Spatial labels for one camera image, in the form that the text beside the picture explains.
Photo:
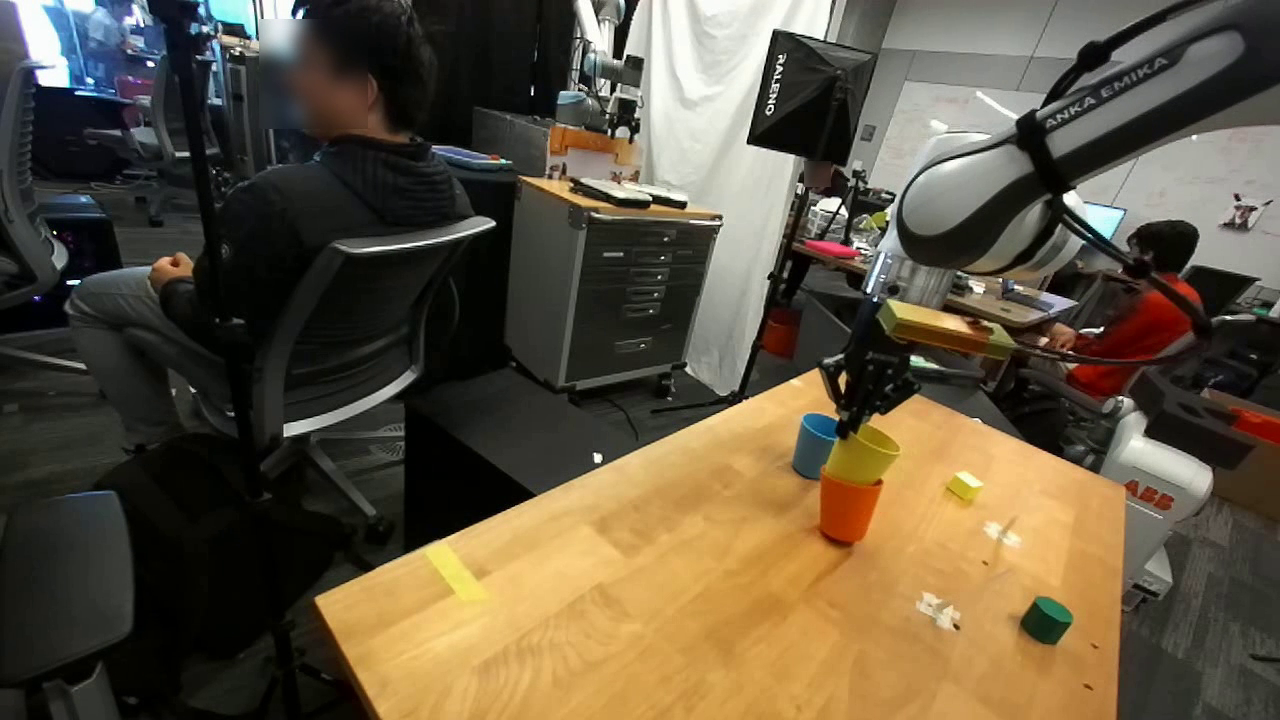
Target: computer screen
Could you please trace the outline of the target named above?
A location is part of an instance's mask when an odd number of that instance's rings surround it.
[[[65,10],[21,0],[21,4],[9,4],[3,14],[15,14],[15,17],[0,19],[3,24],[3,40],[0,40],[3,65],[34,60],[40,87],[73,87],[73,60],[68,60],[65,40],[56,33],[56,19],[65,19]]]
[[[749,143],[847,165],[877,51],[774,33]]]
[[[222,24],[240,24],[254,35],[254,0],[208,0],[208,17]]]
[[[1086,223],[1098,227],[1108,243],[1120,243],[1120,248],[1124,248],[1124,240],[1117,236],[1120,223],[1124,223],[1124,209],[1086,206]]]
[[[164,57],[143,0],[15,0],[15,17],[40,87],[127,95]]]
[[[1205,317],[1230,313],[1255,275],[1192,266],[1184,282],[1202,292]]]

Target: wooden table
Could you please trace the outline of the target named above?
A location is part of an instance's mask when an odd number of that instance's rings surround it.
[[[671,206],[648,206],[648,209],[625,209],[625,206],[607,206],[607,202],[598,202],[598,198],[585,198],[585,194],[573,194],[573,179],[554,179],[554,177],[521,177],[521,187],[538,187],[538,194],[548,194],[581,211],[607,211],[615,219],[724,219],[722,211],[711,209],[671,209]]]
[[[1117,718],[1124,492],[918,398],[879,419],[905,456],[841,551],[790,468],[825,408],[800,377],[331,588],[331,643],[389,720]],[[956,468],[976,509],[946,496]],[[483,597],[454,592],[442,547]],[[1075,612],[1057,648],[1017,623],[1039,592]]]

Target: office chair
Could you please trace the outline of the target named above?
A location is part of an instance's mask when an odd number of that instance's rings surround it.
[[[28,65],[0,70],[0,313],[23,308],[53,292],[65,275],[68,248],[48,233],[34,183],[35,72]],[[81,361],[43,358],[0,343],[0,361],[90,373]]]
[[[0,511],[0,718],[118,720],[101,655],[132,633],[132,543],[118,492]]]
[[[1195,333],[1173,339],[1159,358],[1179,358],[1192,343]],[[1117,398],[1079,392],[1075,383],[1067,383],[1065,365],[1053,358],[1019,351],[1007,365],[1012,369],[1004,369],[1004,377],[1012,380],[1002,380],[1004,387],[996,387],[1007,419],[1019,425],[1032,443],[1072,464],[1100,468],[1120,419],[1111,404]],[[1150,369],[1132,373],[1120,398],[1132,398],[1132,387],[1150,377]]]
[[[164,227],[164,209],[174,206],[174,183],[192,183],[192,147],[186,127],[180,79],[170,57],[151,70],[151,102],[141,104],[141,127],[84,127],[90,143],[114,147],[132,168],[125,168],[125,183],[143,206],[143,219]]]
[[[426,377],[426,308],[454,243],[492,233],[490,216],[403,236],[330,243],[298,286],[283,317],[254,351],[254,443],[270,478],[314,464],[364,522],[369,542],[389,542],[389,522],[317,443],[335,427],[398,399]],[[236,434],[230,408],[196,399],[215,434]]]

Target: chair backrest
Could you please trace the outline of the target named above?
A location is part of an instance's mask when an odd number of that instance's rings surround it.
[[[9,282],[0,290],[0,308],[28,303],[62,275],[53,236],[35,211],[34,134],[35,72],[0,65],[0,257],[21,268],[21,286]]]
[[[1120,303],[1137,295],[1137,286],[1111,274],[1098,274],[1079,292],[1075,308],[1065,317],[1072,330],[1108,325]]]
[[[364,412],[374,398],[398,398],[412,383],[426,365],[426,301],[450,251],[492,227],[490,216],[467,216],[426,233],[330,243],[255,347],[255,443],[283,436],[283,425],[330,427],[358,417],[353,408]]]

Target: floor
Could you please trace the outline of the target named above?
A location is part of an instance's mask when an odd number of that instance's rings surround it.
[[[141,211],[121,187],[97,187],[101,206],[118,219],[121,251],[127,266],[162,251],[196,251],[199,227],[192,211],[174,211],[170,227],[143,227]],[[800,343],[827,343],[825,333],[803,333]],[[65,337],[35,337],[34,347],[68,351]],[[809,365],[759,365],[756,387],[770,387]],[[690,408],[711,392],[696,380],[682,380],[676,398],[656,398],[648,383],[592,392],[585,408],[599,419],[632,434],[635,443],[660,439],[718,408]],[[35,492],[84,488],[125,462],[125,439],[97,398],[91,380],[34,373],[0,365],[0,509]],[[362,488],[381,509],[398,509],[399,496],[399,443],[381,439],[342,454],[342,464],[362,478]],[[1124,619],[1124,674],[1120,718],[1124,720],[1278,720],[1280,718],[1280,528],[1230,509],[1209,504],[1168,543],[1175,563],[1175,588],[1168,602]],[[317,627],[300,623],[300,642],[317,648]],[[255,648],[236,670],[192,663],[190,704],[213,718],[244,718],[254,708],[270,661]],[[304,683],[309,708],[330,704],[331,692]]]

